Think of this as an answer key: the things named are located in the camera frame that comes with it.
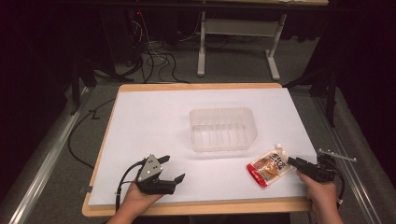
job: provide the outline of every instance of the white board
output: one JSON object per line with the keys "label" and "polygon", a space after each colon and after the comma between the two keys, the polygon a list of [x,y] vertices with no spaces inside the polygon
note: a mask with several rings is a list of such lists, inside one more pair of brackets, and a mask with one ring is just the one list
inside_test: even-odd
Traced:
{"label": "white board", "polygon": [[[263,189],[246,168],[278,143],[290,156],[316,162],[315,150],[287,89],[121,91],[114,106],[89,205],[115,204],[125,171],[149,154],[171,157],[163,164],[160,179],[186,174],[175,193],[158,203],[305,196],[304,183],[294,171]],[[194,152],[190,111],[227,107],[253,111],[258,135],[250,149]],[[139,168],[125,180],[133,180]],[[122,188],[122,198],[127,187]]]}

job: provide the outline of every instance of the hand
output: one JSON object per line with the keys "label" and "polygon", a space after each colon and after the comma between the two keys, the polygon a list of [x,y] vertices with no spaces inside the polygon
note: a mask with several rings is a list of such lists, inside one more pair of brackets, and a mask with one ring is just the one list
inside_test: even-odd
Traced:
{"label": "hand", "polygon": [[140,192],[135,183],[132,183],[125,194],[125,198],[119,210],[107,224],[131,224],[135,218],[146,212],[149,207],[161,199],[162,196],[163,195],[160,194],[144,194]]}
{"label": "hand", "polygon": [[308,186],[306,197],[312,200],[312,210],[319,224],[344,223],[337,209],[337,187],[333,182],[318,183],[297,171],[297,176]]}

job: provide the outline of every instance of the black cable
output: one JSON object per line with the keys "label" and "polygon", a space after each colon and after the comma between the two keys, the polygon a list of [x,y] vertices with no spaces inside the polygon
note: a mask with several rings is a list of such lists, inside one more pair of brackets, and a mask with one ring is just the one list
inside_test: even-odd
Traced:
{"label": "black cable", "polygon": [[144,160],[139,161],[139,162],[133,164],[131,167],[129,167],[129,168],[125,171],[125,174],[122,176],[122,178],[121,178],[121,180],[120,180],[120,183],[119,183],[119,187],[117,188],[117,194],[116,194],[116,211],[118,211],[119,208],[120,208],[120,197],[121,197],[122,185],[125,184],[125,183],[127,183],[127,182],[129,182],[129,181],[124,182],[125,177],[126,177],[126,176],[128,175],[128,173],[129,173],[132,169],[134,169],[136,166],[138,166],[138,165],[143,165],[143,162],[144,162]]}
{"label": "black cable", "polygon": [[79,126],[79,125],[80,125],[91,113],[95,113],[97,109],[99,109],[100,107],[102,107],[102,106],[104,106],[104,105],[106,105],[106,104],[108,104],[108,103],[114,101],[115,99],[116,99],[116,98],[111,99],[111,100],[108,100],[108,101],[102,103],[101,105],[97,106],[95,109],[90,110],[89,113],[88,113],[84,118],[82,118],[82,119],[78,122],[78,124],[72,129],[72,131],[70,132],[69,136],[67,137],[67,147],[68,147],[69,152],[70,152],[70,154],[72,155],[72,157],[73,157],[74,159],[76,159],[77,161],[81,162],[82,164],[84,164],[84,165],[86,165],[86,166],[88,166],[88,167],[90,167],[90,168],[92,168],[92,169],[94,168],[93,165],[90,165],[89,163],[87,163],[87,162],[85,162],[84,160],[80,159],[80,158],[73,152],[73,149],[72,149],[72,147],[71,147],[71,138],[72,138],[72,136],[73,136],[73,133],[74,133],[74,132],[76,131],[76,129],[78,128],[78,126]]}
{"label": "black cable", "polygon": [[326,162],[332,166],[332,168],[335,170],[335,174],[341,180],[341,190],[340,190],[340,193],[338,194],[338,198],[337,198],[337,208],[339,208],[343,202],[344,192],[345,192],[345,188],[346,188],[346,181],[345,181],[344,176],[341,173],[340,169],[338,169],[337,166],[333,162],[331,162],[331,161],[326,161]]}

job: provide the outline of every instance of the transparent plastic tub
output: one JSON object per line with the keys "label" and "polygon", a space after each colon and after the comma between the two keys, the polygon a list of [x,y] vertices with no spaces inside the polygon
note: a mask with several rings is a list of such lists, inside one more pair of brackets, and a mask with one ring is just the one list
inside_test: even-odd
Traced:
{"label": "transparent plastic tub", "polygon": [[192,110],[190,122],[197,152],[246,150],[257,136],[253,113],[246,107]]}

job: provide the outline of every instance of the red snack bag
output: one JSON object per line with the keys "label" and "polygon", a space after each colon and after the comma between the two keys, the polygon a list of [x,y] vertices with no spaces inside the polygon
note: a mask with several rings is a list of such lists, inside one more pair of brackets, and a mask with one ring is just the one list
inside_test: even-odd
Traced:
{"label": "red snack bag", "polygon": [[261,187],[266,187],[289,172],[292,167],[287,164],[288,155],[280,144],[247,165],[247,170]]}

